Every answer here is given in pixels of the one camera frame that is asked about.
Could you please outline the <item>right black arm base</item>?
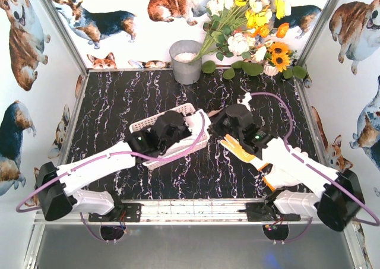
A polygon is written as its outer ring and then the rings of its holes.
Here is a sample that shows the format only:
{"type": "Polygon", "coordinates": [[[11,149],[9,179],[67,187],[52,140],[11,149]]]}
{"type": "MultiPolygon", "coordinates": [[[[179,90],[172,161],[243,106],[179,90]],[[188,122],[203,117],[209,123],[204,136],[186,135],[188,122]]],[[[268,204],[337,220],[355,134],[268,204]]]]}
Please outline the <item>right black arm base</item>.
{"type": "Polygon", "coordinates": [[[269,206],[263,202],[248,202],[243,211],[246,213],[248,221],[300,221],[297,214],[280,213],[274,206],[269,206]]]}

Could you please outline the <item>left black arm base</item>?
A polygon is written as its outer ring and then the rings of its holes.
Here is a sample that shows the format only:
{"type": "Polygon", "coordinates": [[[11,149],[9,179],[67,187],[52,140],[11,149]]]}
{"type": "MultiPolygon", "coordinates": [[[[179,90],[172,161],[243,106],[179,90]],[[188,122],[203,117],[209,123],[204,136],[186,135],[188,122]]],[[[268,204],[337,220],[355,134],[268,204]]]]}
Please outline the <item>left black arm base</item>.
{"type": "Polygon", "coordinates": [[[88,220],[90,222],[140,222],[141,218],[141,203],[122,203],[117,205],[113,210],[105,215],[90,213],[88,220]]]}

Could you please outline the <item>white perforated storage basket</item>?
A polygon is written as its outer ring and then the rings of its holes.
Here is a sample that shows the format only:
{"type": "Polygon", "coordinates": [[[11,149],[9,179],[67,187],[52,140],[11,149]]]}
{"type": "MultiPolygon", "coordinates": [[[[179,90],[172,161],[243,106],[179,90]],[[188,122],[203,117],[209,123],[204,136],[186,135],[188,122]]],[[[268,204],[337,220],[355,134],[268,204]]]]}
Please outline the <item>white perforated storage basket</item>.
{"type": "Polygon", "coordinates": [[[174,107],[129,126],[132,150],[155,160],[137,158],[137,163],[150,170],[168,164],[207,146],[211,121],[191,103],[174,107]]]}

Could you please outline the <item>cream glove red cuff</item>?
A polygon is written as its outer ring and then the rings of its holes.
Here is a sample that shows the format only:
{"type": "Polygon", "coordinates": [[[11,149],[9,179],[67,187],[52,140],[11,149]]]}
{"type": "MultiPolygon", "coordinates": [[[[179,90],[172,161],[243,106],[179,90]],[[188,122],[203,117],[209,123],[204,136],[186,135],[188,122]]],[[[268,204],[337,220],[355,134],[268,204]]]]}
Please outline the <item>cream glove red cuff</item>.
{"type": "Polygon", "coordinates": [[[223,109],[219,109],[219,110],[212,110],[211,112],[208,113],[208,117],[213,117],[217,114],[219,114],[223,109]]]}

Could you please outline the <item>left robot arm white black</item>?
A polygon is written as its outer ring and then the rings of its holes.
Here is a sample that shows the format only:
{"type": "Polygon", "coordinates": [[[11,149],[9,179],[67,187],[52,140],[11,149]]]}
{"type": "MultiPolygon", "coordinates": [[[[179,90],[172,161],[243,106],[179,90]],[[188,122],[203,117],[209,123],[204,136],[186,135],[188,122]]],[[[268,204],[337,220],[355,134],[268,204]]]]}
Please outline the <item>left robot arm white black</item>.
{"type": "Polygon", "coordinates": [[[202,149],[211,125],[203,110],[185,116],[168,110],[125,140],[86,159],[39,169],[35,190],[45,220],[55,221],[71,212],[94,213],[113,220],[123,205],[109,192],[87,191],[84,186],[122,169],[143,164],[153,170],[202,149]]]}

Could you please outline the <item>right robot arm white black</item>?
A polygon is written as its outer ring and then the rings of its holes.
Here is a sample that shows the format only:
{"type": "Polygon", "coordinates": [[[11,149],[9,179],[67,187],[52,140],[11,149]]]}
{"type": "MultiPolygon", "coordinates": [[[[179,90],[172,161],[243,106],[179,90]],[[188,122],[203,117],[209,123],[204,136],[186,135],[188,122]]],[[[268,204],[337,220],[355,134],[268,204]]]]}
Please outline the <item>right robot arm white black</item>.
{"type": "Polygon", "coordinates": [[[330,229],[343,231],[365,203],[357,175],[320,164],[256,125],[251,98],[246,93],[237,104],[209,114],[221,145],[257,170],[272,166],[263,177],[273,192],[264,201],[265,208],[282,215],[317,217],[330,229]]]}

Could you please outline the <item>yellow dotted work glove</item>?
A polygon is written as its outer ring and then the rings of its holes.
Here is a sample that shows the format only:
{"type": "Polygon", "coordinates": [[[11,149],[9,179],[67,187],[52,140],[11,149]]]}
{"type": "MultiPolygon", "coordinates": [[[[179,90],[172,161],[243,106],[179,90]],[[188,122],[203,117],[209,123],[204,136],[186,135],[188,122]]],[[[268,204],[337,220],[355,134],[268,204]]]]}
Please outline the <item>yellow dotted work glove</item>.
{"type": "Polygon", "coordinates": [[[239,160],[253,165],[258,171],[269,165],[269,163],[257,158],[255,155],[246,152],[240,145],[239,141],[229,134],[224,136],[224,138],[220,141],[220,144],[234,154],[239,160]]]}

